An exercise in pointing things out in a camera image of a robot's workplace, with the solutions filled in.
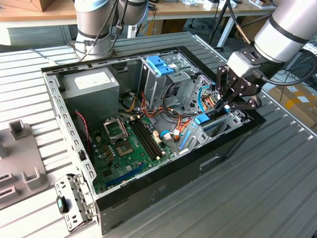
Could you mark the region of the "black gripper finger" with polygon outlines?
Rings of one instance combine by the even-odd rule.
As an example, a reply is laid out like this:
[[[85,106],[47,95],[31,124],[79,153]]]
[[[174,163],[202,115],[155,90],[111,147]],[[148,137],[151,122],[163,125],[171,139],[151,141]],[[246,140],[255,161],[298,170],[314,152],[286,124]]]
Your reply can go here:
[[[255,110],[262,105],[259,95],[236,97],[232,102],[226,103],[233,110]]]
[[[238,77],[228,66],[219,66],[216,74],[217,102],[214,109],[220,112],[225,105],[230,105],[238,95]]]

